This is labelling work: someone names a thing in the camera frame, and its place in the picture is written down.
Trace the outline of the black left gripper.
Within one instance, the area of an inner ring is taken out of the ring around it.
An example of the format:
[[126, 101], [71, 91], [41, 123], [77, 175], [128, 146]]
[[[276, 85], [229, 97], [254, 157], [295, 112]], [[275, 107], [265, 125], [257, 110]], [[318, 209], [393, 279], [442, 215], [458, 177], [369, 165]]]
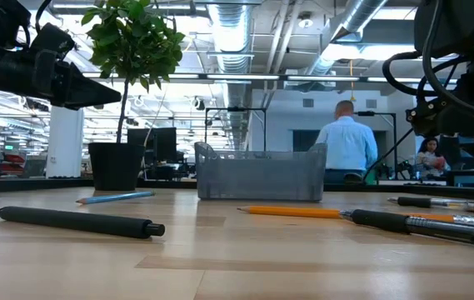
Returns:
[[84, 77], [75, 64], [71, 63], [67, 71], [67, 63], [49, 50], [35, 56], [32, 95], [73, 110], [122, 100], [120, 92]]

